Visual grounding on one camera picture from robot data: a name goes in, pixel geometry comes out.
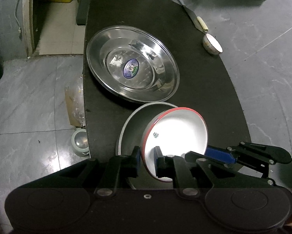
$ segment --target plate label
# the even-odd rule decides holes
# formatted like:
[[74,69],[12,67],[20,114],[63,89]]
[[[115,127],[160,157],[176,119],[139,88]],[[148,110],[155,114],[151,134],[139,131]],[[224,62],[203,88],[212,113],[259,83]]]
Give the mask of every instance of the plate label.
[[128,60],[123,68],[123,76],[127,79],[131,79],[136,76],[139,71],[139,62],[136,59]]

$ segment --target stainless steel plate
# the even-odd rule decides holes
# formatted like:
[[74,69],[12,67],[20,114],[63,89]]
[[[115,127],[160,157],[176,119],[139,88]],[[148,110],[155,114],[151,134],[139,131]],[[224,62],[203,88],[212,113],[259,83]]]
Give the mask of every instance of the stainless steel plate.
[[177,90],[178,66],[155,37],[130,26],[95,34],[86,49],[89,68],[112,93],[137,103],[165,101]]
[[[136,109],[126,120],[116,146],[116,155],[131,155],[134,146],[141,146],[142,135],[149,122],[161,112],[175,108],[165,102],[144,104]],[[129,178],[129,184],[136,189],[172,188],[172,183],[164,183],[153,178],[145,169],[142,161],[137,178]]]

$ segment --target dark table surface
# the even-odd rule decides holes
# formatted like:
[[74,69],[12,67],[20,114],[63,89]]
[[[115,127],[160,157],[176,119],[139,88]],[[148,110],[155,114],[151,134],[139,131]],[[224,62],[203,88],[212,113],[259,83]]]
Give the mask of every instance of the dark table surface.
[[[208,127],[209,145],[226,148],[250,142],[246,120],[219,56],[208,54],[183,8],[170,0],[91,0],[85,50],[96,32],[114,25],[142,29],[157,37],[174,56],[180,84],[167,102],[198,111]],[[92,75],[84,52],[85,117],[91,156],[102,162],[115,155],[126,119],[139,105],[114,96]]]

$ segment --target cardboard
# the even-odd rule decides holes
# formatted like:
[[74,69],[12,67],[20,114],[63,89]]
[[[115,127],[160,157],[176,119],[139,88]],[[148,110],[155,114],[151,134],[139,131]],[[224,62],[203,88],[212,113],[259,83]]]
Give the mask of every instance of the cardboard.
[[76,126],[76,127],[82,127],[81,123],[78,122],[75,117],[73,117],[73,101],[70,96],[68,96],[67,91],[65,91],[65,100],[67,105],[67,112],[69,117],[70,125]]

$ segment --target knife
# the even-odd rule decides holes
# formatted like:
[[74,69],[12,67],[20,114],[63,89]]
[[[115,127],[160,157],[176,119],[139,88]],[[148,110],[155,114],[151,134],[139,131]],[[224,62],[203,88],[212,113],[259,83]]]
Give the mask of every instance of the knife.
[[195,27],[204,33],[208,32],[208,27],[207,27],[206,23],[203,21],[203,19],[201,17],[196,16],[195,12],[193,12],[192,10],[187,8],[185,6],[183,0],[178,0],[178,2],[180,3],[180,5],[182,5],[182,7],[186,11],[187,15],[194,23]]

